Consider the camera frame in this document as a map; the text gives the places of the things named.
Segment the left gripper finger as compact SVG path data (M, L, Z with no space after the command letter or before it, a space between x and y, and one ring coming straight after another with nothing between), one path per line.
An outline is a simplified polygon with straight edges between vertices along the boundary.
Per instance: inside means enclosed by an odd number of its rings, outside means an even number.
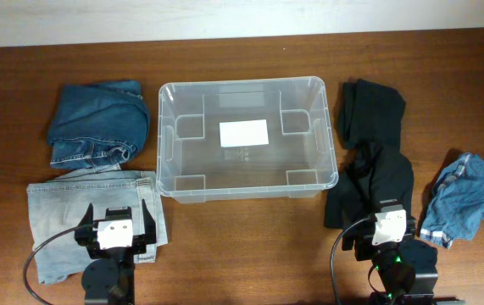
M93 205L88 204L86 212L78 224L79 230L89 231L93 227Z
M144 224L144 233L146 236L155 236L156 235L156 223L147 208L146 201L142 199L142 217L143 217L143 224Z

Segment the light grey jeans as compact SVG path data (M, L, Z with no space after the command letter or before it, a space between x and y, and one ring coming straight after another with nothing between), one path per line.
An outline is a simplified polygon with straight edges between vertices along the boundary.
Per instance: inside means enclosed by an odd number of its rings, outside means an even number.
M155 182L153 171L122 170L119 165L109 165L78 169L44 183L28 185L33 247L76 227L89 203L93 205L96 219L104 217L107 208L130 207L139 235L143 232L141 210L144 199L156 222L157 242L147 246L146 253L136 255L135 262L154 262L157 247L168 243L163 206ZM46 245L35 256L35 261L39 282L52 285L80 273L92 260L70 233Z

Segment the black garment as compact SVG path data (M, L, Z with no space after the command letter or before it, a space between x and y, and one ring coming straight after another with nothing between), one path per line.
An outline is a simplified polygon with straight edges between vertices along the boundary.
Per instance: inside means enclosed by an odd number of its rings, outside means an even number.
M324 226L342 229L390 201L398 201L411 214L413 189L412 164L397 148L364 142L327 193Z
M362 79L343 83L337 121L343 147L374 141L398 150L405 107L401 94L389 86Z

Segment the dark blue jeans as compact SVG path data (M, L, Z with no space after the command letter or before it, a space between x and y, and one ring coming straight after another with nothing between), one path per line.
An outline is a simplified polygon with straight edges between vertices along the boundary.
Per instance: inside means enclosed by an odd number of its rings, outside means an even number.
M151 123L137 80L62 87L47 133L55 169L123 164L142 152Z

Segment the blue shorts with plaid trim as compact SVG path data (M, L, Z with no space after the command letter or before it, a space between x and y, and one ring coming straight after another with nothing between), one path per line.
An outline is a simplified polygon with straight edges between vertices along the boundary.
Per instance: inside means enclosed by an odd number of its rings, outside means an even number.
M471 241L484 221L484 160L466 152L442 170L431 188L431 201L420 238L449 249Z

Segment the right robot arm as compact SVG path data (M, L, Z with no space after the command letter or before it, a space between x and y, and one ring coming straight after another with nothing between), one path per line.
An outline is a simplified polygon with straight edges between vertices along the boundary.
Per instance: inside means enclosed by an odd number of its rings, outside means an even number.
M436 297L437 249L416 237L416 220L397 199L373 202L335 242L370 261L367 277L377 273L382 290L372 289L370 304L464 304L456 297Z

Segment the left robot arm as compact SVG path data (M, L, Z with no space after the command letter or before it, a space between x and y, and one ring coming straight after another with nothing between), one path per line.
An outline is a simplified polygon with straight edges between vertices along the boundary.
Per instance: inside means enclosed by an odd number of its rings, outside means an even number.
M138 235L131 208L108 208L103 219L95 220L93 206L88 207L75 231L75 241L92 260L81 278L85 304L135 302L135 256L157 242L156 223L145 202L142 217L143 232Z

